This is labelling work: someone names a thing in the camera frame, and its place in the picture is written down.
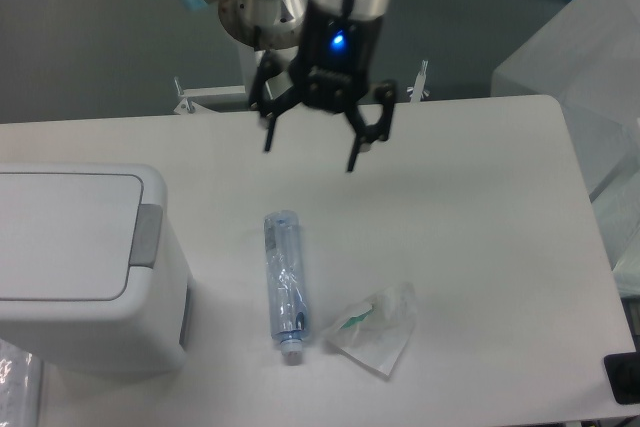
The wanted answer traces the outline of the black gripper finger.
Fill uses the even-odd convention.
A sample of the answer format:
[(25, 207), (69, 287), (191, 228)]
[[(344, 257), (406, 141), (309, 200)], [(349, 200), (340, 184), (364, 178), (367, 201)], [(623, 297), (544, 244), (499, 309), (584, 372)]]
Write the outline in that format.
[(355, 169), (358, 155), (367, 151), (376, 142), (389, 140), (392, 120), (397, 100), (397, 84), (395, 81), (387, 81), (376, 84), (373, 89), (374, 100), (381, 106), (381, 114), (374, 124), (367, 124), (361, 115), (358, 104), (350, 101), (344, 108), (344, 115), (354, 132), (346, 171), (351, 173)]
[(278, 118), (301, 102), (288, 72), (289, 62), (275, 51), (262, 56), (249, 92), (249, 109), (266, 130), (264, 151), (271, 150)]

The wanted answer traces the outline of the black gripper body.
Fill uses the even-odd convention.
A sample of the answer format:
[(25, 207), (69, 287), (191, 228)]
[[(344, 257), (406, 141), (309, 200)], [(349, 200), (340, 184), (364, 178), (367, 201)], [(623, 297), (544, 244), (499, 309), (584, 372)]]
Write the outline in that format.
[(362, 98), (382, 25), (382, 17), (344, 17), (309, 1), (291, 63), (291, 81), (300, 101), (317, 110), (342, 113), (338, 100), (354, 104)]

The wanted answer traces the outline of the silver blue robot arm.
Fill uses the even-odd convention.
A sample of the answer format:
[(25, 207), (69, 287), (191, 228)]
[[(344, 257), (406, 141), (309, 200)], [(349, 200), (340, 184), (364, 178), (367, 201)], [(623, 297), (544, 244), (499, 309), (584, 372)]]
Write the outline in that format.
[(267, 131), (299, 104), (342, 114), (354, 132), (347, 169), (390, 137), (397, 102), (393, 80), (373, 83), (369, 68), (390, 0), (182, 0), (215, 4), (226, 32), (251, 49), (248, 107)]

